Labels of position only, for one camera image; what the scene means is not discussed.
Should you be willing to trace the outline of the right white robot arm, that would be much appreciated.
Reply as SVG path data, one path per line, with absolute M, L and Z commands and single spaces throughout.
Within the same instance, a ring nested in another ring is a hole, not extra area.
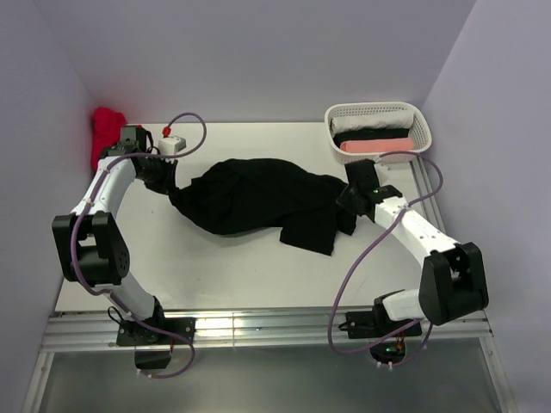
M 375 299 L 371 313 L 377 332 L 392 335 L 404 320 L 413 319 L 439 326 L 487 308 L 486 272 L 477 245 L 448 237 L 414 211 L 396 187 L 382 186 L 374 161 L 349 163 L 345 171 L 349 184 L 338 205 L 392 234 L 421 267 L 419 288 Z

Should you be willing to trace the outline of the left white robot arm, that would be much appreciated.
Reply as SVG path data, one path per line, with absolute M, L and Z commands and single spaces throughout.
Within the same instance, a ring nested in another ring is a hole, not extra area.
M 175 187 L 176 162 L 163 159 L 152 134 L 124 126 L 119 140 L 100 154 L 96 175 L 82 200 L 52 223 L 63 276 L 113 305 L 121 334 L 137 345 L 158 344 L 168 323 L 157 298 L 130 272 L 130 253 L 116 224 L 123 197 L 136 180 L 158 194 Z

